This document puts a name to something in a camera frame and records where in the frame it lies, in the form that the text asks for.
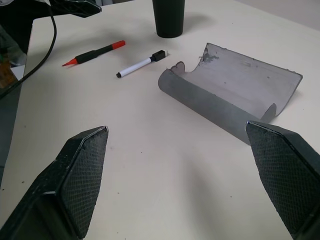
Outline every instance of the whiteboard marker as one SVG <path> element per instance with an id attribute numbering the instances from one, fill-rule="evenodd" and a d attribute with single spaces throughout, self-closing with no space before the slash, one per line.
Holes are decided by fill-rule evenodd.
<path id="1" fill-rule="evenodd" d="M 140 68 L 142 68 L 152 62 L 158 62 L 161 59 L 164 59 L 166 56 L 168 56 L 168 51 L 166 51 L 166 50 L 165 51 L 164 50 L 158 51 L 158 52 L 152 54 L 152 56 L 147 58 L 146 60 L 143 60 L 133 66 L 128 67 L 125 70 L 118 72 L 116 74 L 116 76 L 120 79 L 120 78 L 134 72 L 135 70 L 138 70 L 138 69 L 140 69 Z"/>

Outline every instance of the table surface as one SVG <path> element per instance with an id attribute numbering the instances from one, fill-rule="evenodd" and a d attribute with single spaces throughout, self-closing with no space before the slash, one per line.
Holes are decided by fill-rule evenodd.
<path id="1" fill-rule="evenodd" d="M 108 126 L 100 194 L 86 239 L 290 240 L 260 181 L 251 148 L 158 88 L 184 61 L 192 71 L 206 43 L 304 76 L 272 122 L 319 152 L 320 32 L 232 0 L 186 1 L 184 34 L 156 35 L 152 1 L 103 7 L 87 19 L 57 16 L 47 62 L 22 87 L 0 191 L 0 226 L 67 139 Z M 33 24 L 26 71 L 46 54 L 49 18 Z M 74 56 L 126 40 L 85 64 Z M 122 79 L 116 73 L 167 49 L 170 56 Z"/>

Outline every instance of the gray curved plastic sheet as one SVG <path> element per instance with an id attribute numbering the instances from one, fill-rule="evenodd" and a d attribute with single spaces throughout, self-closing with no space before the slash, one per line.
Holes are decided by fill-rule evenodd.
<path id="1" fill-rule="evenodd" d="M 208 43 L 192 72 L 178 62 L 159 88 L 243 142 L 247 121 L 269 123 L 285 108 L 303 76 Z"/>

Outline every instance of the black cable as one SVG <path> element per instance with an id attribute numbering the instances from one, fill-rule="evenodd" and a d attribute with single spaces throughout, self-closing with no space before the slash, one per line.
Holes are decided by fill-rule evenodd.
<path id="1" fill-rule="evenodd" d="M 3 99 L 5 96 L 7 96 L 9 93 L 11 93 L 13 90 L 15 90 L 20 84 L 22 84 L 25 80 L 27 80 L 32 74 L 34 74 L 44 63 L 45 61 L 48 59 L 49 55 L 52 52 L 52 49 L 54 48 L 55 42 L 56 42 L 56 38 L 57 38 L 57 26 L 56 26 L 56 22 L 54 19 L 54 13 L 52 12 L 51 6 L 48 5 L 48 10 L 49 10 L 49 14 L 52 20 L 52 24 L 53 24 L 53 39 L 51 42 L 51 46 L 47 52 L 47 54 L 44 56 L 44 58 L 41 60 L 41 62 L 35 66 L 34 69 L 32 69 L 30 72 L 28 72 L 23 78 L 21 78 L 20 81 L 16 82 L 15 84 L 9 86 L 9 88 L 0 95 L 0 100 Z"/>

